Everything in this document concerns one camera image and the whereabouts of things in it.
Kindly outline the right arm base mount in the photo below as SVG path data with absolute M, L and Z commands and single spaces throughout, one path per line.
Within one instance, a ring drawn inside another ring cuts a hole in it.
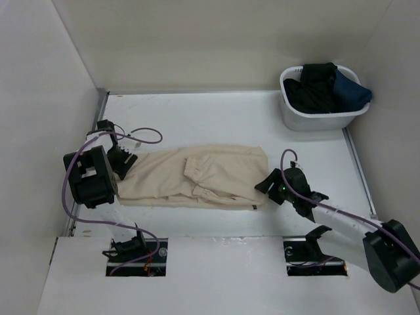
M 346 263 L 323 254 L 304 238 L 284 238 L 283 251 L 288 276 L 347 276 Z

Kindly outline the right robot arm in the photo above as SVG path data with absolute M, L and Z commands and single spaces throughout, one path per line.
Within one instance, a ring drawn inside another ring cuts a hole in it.
M 275 169 L 255 189 L 317 225 L 305 236 L 304 252 L 314 263 L 335 257 L 369 272 L 385 291 L 395 293 L 419 275 L 419 250 L 404 225 L 345 215 L 323 202 L 328 196 L 311 190 L 297 167 Z

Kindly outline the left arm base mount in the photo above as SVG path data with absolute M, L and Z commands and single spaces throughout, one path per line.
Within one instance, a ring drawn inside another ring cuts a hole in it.
M 156 241 L 146 239 L 143 245 L 136 249 L 118 249 L 111 247 L 102 254 L 107 258 L 107 277 L 163 277 L 167 270 L 169 240 L 159 239 L 159 250 L 152 256 L 147 256 L 156 249 Z

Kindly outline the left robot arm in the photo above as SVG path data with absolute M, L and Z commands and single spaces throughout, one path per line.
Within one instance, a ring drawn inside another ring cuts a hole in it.
M 112 263 L 138 262 L 149 250 L 143 233 L 136 230 L 137 224 L 122 215 L 117 199 L 117 184 L 137 157 L 120 147 L 115 131 L 111 121 L 97 122 L 81 153 L 66 154 L 63 160 L 70 172 L 68 184 L 75 202 L 93 210 L 112 233 L 110 249 L 102 254 Z

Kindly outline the beige trousers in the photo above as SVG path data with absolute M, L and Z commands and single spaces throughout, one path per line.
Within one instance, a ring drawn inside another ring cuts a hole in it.
M 212 144 L 138 155 L 118 182 L 125 206 L 252 210 L 268 198 L 255 189 L 269 174 L 259 147 Z

